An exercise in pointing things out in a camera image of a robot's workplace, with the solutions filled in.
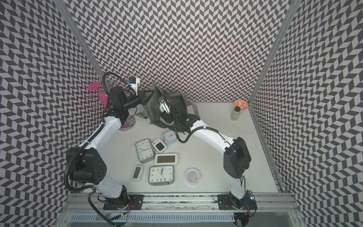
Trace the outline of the green canvas bag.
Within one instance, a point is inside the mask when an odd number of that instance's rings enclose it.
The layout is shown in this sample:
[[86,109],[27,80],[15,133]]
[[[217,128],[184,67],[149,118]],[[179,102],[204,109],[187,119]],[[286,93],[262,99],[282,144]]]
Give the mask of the green canvas bag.
[[[164,90],[158,87],[155,83],[151,86],[151,90],[154,90],[154,94],[147,101],[144,107],[144,111],[138,112],[136,116],[149,119],[151,124],[155,124],[158,127],[165,128],[174,125],[174,117],[169,111],[162,111],[164,109],[164,104],[166,104],[166,99],[163,96]],[[189,114],[194,114],[199,117],[199,111],[197,106],[190,100],[188,100],[187,95],[183,92],[179,93],[168,93],[169,97],[179,113],[179,119],[185,119]]]

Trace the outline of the light blue square clock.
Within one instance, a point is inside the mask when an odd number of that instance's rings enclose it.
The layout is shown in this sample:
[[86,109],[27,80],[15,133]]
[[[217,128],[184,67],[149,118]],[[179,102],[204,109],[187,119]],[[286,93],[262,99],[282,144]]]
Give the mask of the light blue square clock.
[[169,130],[169,131],[165,131],[162,135],[164,143],[166,145],[171,145],[174,144],[178,141],[176,134],[174,131]]

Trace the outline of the white orange digital clock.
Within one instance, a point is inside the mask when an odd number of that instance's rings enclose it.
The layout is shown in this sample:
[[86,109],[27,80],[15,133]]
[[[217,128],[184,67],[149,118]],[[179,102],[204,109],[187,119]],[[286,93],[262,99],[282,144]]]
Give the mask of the white orange digital clock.
[[167,149],[166,144],[161,138],[157,138],[152,142],[152,145],[157,153],[164,153]]

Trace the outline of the white wide digital clock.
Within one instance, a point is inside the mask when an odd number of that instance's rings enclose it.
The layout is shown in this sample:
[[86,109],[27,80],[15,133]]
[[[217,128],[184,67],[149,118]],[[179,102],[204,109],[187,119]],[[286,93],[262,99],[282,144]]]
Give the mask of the white wide digital clock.
[[176,153],[161,153],[156,154],[154,164],[156,166],[161,165],[177,165],[178,154]]

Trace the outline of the small grey digital clock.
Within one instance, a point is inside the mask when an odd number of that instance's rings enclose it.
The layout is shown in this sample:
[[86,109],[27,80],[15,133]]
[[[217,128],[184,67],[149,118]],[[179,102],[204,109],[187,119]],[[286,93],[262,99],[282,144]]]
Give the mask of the small grey digital clock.
[[134,182],[140,182],[143,176],[143,172],[144,172],[144,166],[143,165],[136,165],[133,168],[133,172],[131,174],[131,181]]

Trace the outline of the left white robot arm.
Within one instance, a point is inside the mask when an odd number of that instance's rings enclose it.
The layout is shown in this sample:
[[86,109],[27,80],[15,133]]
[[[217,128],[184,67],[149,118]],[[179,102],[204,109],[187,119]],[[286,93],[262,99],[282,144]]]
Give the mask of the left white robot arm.
[[105,147],[111,137],[126,123],[129,110],[138,105],[145,105],[151,98],[146,96],[146,91],[138,91],[139,78],[131,77],[121,81],[124,87],[105,89],[107,102],[101,124],[82,144],[66,151],[67,165],[63,177],[68,191],[98,191],[116,210],[126,209],[130,199],[126,187],[117,183],[107,173],[102,154],[105,153]]

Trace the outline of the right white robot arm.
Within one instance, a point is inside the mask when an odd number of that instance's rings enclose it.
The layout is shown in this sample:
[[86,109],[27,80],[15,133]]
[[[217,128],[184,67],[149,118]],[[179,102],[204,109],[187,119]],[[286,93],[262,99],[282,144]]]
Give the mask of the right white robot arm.
[[232,206],[238,210],[250,209],[255,202],[246,187],[246,171],[250,167],[251,155],[245,140],[241,137],[234,139],[223,135],[217,129],[209,127],[195,114],[188,114],[182,118],[165,91],[162,92],[162,99],[164,102],[160,103],[162,105],[160,111],[172,116],[177,140],[184,144],[191,136],[195,136],[215,148],[223,156],[223,168],[231,181],[229,198]]

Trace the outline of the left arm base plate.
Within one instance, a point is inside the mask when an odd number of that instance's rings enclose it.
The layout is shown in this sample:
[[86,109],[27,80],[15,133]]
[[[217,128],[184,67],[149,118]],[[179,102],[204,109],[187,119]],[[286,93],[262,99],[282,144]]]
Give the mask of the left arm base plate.
[[106,211],[128,211],[141,210],[144,200],[142,194],[131,194],[120,198],[106,198],[103,210]]

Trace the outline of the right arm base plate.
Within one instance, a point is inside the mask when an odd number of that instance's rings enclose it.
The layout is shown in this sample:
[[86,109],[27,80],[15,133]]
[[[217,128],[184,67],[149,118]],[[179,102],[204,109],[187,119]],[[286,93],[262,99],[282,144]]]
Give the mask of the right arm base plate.
[[216,202],[220,210],[257,210],[255,197],[251,194],[245,194],[241,199],[231,194],[218,194]]

